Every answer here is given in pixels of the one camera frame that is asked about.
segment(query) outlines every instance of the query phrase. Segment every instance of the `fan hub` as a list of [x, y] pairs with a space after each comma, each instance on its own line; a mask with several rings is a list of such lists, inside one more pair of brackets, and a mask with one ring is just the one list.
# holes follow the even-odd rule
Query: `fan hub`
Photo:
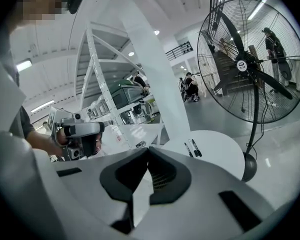
[[241, 72], [245, 72], [248, 69], [248, 65], [244, 60], [239, 60], [236, 63], [236, 67], [238, 70], [240, 70]]

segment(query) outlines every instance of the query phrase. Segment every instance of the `black marker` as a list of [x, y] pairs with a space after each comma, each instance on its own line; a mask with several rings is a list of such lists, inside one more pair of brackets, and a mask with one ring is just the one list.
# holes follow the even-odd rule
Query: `black marker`
[[184, 145], [185, 145], [186, 149], [187, 149], [187, 150], [188, 150], [188, 152], [189, 152], [189, 156], [193, 158], [194, 156], [192, 155], [192, 153], [191, 153], [191, 151], [190, 151], [189, 147], [187, 146], [187, 144], [186, 144], [186, 143], [184, 143]]
[[199, 148], [197, 147], [197, 145], [196, 145], [196, 143], [195, 143], [195, 140], [194, 140], [194, 139], [192, 139], [192, 143], [193, 143], [193, 145], [194, 145], [194, 147], [195, 147], [196, 151], [198, 152], [199, 156], [200, 156], [200, 157], [202, 157], [202, 154], [201, 154], [201, 152], [200, 152]]
[[194, 154], [195, 154], [195, 157], [198, 157], [198, 156], [199, 156], [199, 153], [198, 153], [198, 151], [196, 150], [196, 148], [195, 148], [194, 144], [192, 143], [191, 139], [188, 139], [188, 142], [190, 143], [190, 146], [192, 147], [192, 150], [193, 150], [193, 152], [194, 152]]

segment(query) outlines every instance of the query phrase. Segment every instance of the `fan stand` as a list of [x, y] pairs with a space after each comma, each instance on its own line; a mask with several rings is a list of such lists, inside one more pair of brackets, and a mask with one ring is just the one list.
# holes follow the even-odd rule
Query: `fan stand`
[[253, 81], [253, 90], [254, 90], [253, 125], [252, 125], [252, 131], [251, 131], [248, 147], [246, 151], [243, 152], [244, 162], [245, 162], [244, 173], [242, 177], [243, 182], [250, 181], [256, 175], [257, 168], [258, 168], [257, 161], [252, 155], [249, 154], [252, 149], [252, 145], [256, 135], [258, 114], [259, 114], [259, 90], [258, 90], [257, 83], [255, 81]]

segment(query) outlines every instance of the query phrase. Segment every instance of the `round table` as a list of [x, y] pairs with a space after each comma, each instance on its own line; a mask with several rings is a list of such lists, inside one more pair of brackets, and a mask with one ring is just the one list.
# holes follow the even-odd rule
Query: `round table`
[[[188, 139], [194, 139], [202, 157], [195, 156], [193, 146]], [[193, 158], [203, 160], [217, 165], [239, 180], [242, 179], [245, 171], [245, 158], [240, 146], [229, 136], [212, 130], [195, 130], [190, 136], [184, 136], [169, 140], [162, 148], [189, 157], [185, 146], [189, 147]]]

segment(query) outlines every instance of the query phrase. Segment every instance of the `fan guard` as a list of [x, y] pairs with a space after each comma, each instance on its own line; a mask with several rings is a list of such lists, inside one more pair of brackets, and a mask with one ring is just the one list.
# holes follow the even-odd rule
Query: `fan guard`
[[[264, 60], [262, 63], [255, 63], [254, 66], [278, 80], [292, 95], [292, 99], [288, 99], [272, 91], [273, 88], [267, 83], [259, 83], [257, 123], [264, 124], [284, 118], [300, 101], [300, 39], [287, 19], [268, 4], [264, 4], [255, 16], [248, 20], [258, 4], [258, 0], [229, 0], [224, 3], [222, 13], [237, 29], [244, 51], [247, 51], [246, 56], [254, 57], [256, 54], [259, 60]], [[239, 72], [236, 62], [238, 49], [222, 17], [214, 13], [218, 12], [219, 8], [220, 6], [217, 6], [210, 12], [200, 29], [197, 45], [199, 70], [206, 88], [225, 110], [237, 118], [253, 123], [255, 102], [251, 80], [238, 77], [238, 74], [234, 73], [230, 84], [214, 90], [220, 79], [227, 77], [229, 72]], [[218, 27], [213, 30], [212, 25], [218, 18]], [[266, 36], [262, 32], [266, 27], [276, 34], [283, 46], [286, 61], [291, 69], [292, 77], [289, 82], [283, 78], [280, 71], [274, 74], [272, 62], [267, 58]]]

